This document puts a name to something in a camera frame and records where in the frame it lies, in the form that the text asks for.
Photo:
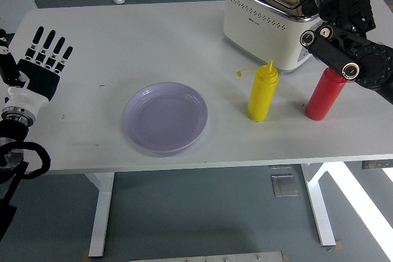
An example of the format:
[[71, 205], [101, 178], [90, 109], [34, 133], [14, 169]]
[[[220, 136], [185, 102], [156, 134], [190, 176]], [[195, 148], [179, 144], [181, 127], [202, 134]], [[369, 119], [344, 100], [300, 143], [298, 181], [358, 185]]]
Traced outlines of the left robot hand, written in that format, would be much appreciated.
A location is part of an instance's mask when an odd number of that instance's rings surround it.
[[56, 37], [54, 30], [40, 43], [43, 34], [44, 28], [38, 27], [24, 57], [16, 62], [9, 50], [6, 32], [1, 30], [1, 78], [9, 86], [1, 114], [5, 120], [25, 120], [25, 124], [31, 126], [40, 109], [55, 95], [60, 74], [73, 47], [63, 48], [64, 37], [53, 45]]

